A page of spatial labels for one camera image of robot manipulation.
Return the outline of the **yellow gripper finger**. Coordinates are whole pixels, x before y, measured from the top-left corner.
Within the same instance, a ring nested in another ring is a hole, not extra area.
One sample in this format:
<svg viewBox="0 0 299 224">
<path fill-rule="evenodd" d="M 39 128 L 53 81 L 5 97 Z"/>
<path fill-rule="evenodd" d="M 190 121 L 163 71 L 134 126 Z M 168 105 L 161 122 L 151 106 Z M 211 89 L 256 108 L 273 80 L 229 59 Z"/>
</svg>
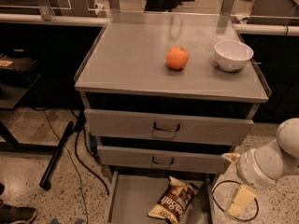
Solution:
<svg viewBox="0 0 299 224">
<path fill-rule="evenodd" d="M 226 213 L 231 217 L 238 217 L 242 211 L 254 200 L 256 197 L 256 189 L 241 185 L 235 192 Z"/>
<path fill-rule="evenodd" d="M 238 160 L 240 159 L 240 154 L 238 153 L 223 153 L 221 155 L 223 159 L 226 161 L 229 161 L 230 163 L 237 163 Z"/>
</svg>

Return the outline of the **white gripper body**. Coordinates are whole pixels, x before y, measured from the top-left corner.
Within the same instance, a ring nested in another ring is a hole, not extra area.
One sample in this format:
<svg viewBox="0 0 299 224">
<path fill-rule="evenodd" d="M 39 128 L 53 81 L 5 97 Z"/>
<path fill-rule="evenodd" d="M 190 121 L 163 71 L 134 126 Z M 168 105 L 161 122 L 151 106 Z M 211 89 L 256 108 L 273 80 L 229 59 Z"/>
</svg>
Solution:
<svg viewBox="0 0 299 224">
<path fill-rule="evenodd" d="M 283 169 L 282 153 L 277 144 L 251 148 L 236 163 L 238 177 L 255 189 L 274 187 Z"/>
</svg>

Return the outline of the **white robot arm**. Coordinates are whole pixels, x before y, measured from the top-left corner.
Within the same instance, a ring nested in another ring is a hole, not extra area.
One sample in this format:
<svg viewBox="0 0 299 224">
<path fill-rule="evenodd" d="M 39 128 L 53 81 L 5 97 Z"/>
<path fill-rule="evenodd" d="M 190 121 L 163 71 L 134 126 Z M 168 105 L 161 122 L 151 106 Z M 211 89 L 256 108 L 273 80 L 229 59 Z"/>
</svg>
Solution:
<svg viewBox="0 0 299 224">
<path fill-rule="evenodd" d="M 262 147 L 221 156 L 235 164 L 242 180 L 226 209 L 229 217 L 237 217 L 255 199 L 258 189 L 273 188 L 284 175 L 299 175 L 299 118 L 282 122 L 276 138 Z"/>
</svg>

